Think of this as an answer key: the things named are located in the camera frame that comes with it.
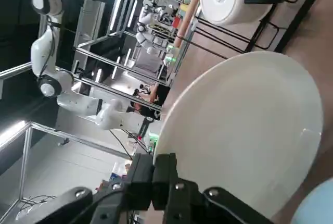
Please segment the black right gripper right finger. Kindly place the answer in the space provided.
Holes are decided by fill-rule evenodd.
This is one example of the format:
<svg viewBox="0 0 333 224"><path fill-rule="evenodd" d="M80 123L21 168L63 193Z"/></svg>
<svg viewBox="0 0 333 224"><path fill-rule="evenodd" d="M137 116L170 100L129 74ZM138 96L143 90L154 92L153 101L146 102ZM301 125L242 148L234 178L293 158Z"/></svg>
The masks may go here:
<svg viewBox="0 0 333 224"><path fill-rule="evenodd" d="M195 182L178 176L176 165L174 153L155 159L152 204L164 211L163 223L271 223L223 188L200 192Z"/></svg>

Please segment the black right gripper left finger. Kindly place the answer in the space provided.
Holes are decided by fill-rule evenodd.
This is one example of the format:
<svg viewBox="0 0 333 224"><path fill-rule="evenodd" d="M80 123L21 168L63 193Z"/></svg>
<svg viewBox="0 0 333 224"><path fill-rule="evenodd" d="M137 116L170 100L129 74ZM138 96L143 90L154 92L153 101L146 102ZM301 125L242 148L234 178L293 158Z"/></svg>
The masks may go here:
<svg viewBox="0 0 333 224"><path fill-rule="evenodd" d="M150 205L152 160L150 154L136 154L125 178L109 181L83 204L64 207L60 223L129 223L131 211Z"/></svg>

